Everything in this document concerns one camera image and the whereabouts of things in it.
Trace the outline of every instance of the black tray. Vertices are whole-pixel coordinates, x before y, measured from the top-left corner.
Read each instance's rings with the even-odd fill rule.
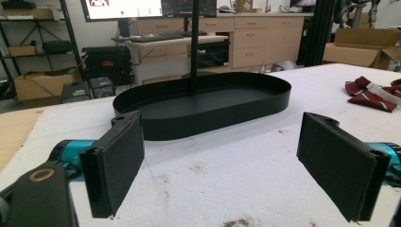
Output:
[[[194,79],[131,88],[114,99],[114,114],[141,111],[144,139],[160,141],[276,114],[288,106],[291,85],[273,76],[233,72]]]

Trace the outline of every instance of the wall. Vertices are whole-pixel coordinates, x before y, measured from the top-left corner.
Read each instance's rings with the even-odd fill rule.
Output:
[[[230,0],[218,0],[218,7],[220,6],[229,6],[231,3]],[[254,8],[264,9],[266,6],[266,2],[269,2],[271,11],[280,11],[280,6],[288,7],[289,0],[253,0]],[[45,7],[47,4],[54,4],[55,6],[59,6],[60,3],[58,1],[51,0],[36,0],[35,1],[38,8]],[[114,42],[111,40],[112,37],[115,36],[117,32],[117,22],[93,22],[86,23],[83,17],[82,7],[79,0],[71,1],[66,0],[69,15],[71,18],[71,22],[74,28],[75,37],[78,44],[78,50],[81,50],[83,47],[89,46],[110,46],[114,45]],[[370,4],[364,8],[364,11],[369,10]],[[377,14],[377,28],[386,28],[389,26],[396,26],[401,24],[401,2],[394,0],[382,0],[379,4],[378,14]],[[45,27],[54,31],[57,35],[62,38],[67,38],[68,33],[63,23],[46,23]],[[19,39],[21,39],[21,33],[18,33],[14,29],[13,25],[7,25],[5,27],[6,32],[10,37],[13,37],[13,43],[18,44]],[[4,50],[3,42],[0,43],[1,48]],[[21,66],[21,70],[24,72],[31,70],[44,70],[48,69],[48,63],[45,58],[41,59],[18,59],[18,62]],[[74,57],[71,56],[53,56],[52,62],[55,68],[63,68],[70,66],[74,63]],[[3,70],[0,70],[0,78],[5,77],[5,73]]]

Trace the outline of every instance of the white table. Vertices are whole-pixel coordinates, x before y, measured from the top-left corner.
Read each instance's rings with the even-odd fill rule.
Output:
[[[343,64],[273,73],[292,85],[284,111],[188,138],[145,142],[146,161],[114,220],[91,217],[84,183],[70,183],[80,226],[359,226],[348,223],[296,157],[303,112],[332,117],[364,142],[401,144],[401,109],[386,113],[347,102],[344,83],[381,85],[401,74]],[[0,189],[43,163],[64,139],[97,139],[113,118],[113,98],[45,109],[0,173]],[[386,227],[400,192],[382,186],[373,218]]]
[[[214,42],[222,42],[228,39],[227,36],[199,36],[199,44],[207,44]],[[132,71],[135,75],[135,84],[142,85],[144,79],[155,79],[162,76],[185,74],[190,71],[189,58],[174,58],[167,61],[157,61],[152,63],[141,63],[139,52],[145,48],[160,48],[173,45],[189,45],[191,38],[182,38],[175,40],[151,42],[151,43],[131,43],[127,42],[126,46],[131,51]]]

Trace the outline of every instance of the red cloth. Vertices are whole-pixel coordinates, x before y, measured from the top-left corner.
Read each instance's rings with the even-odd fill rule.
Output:
[[[348,101],[392,113],[397,105],[369,92],[366,88],[369,83],[371,82],[365,77],[345,82],[345,90],[352,96]],[[383,90],[401,98],[401,79],[393,81],[391,87],[383,87]]]

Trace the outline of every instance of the desk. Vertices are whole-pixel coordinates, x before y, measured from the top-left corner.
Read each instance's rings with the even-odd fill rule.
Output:
[[[401,75],[344,64],[272,75],[292,85],[284,111],[180,140],[145,141],[146,160],[114,220],[91,218],[84,183],[70,183],[80,225],[310,227],[313,220],[320,227],[359,226],[346,222],[296,157],[303,112],[332,117],[361,141],[401,144],[401,108],[386,113],[351,104],[344,91],[345,81],[360,76],[389,85]],[[0,173],[0,188],[44,162],[61,140],[99,138],[111,127],[112,102],[108,97],[45,108]],[[383,185],[372,220],[360,224],[389,226],[400,195]]]
[[[207,44],[213,42],[222,42],[228,39],[227,36],[199,36],[199,44]],[[141,63],[139,51],[145,48],[160,48],[172,45],[189,45],[191,38],[182,38],[176,40],[151,42],[151,43],[131,43],[126,45],[131,51],[131,61],[133,63],[133,74],[135,75],[135,83],[142,85],[144,79],[155,79],[166,76],[168,74],[185,74],[189,72],[190,62],[188,57],[172,59],[167,61],[157,61],[152,63]]]

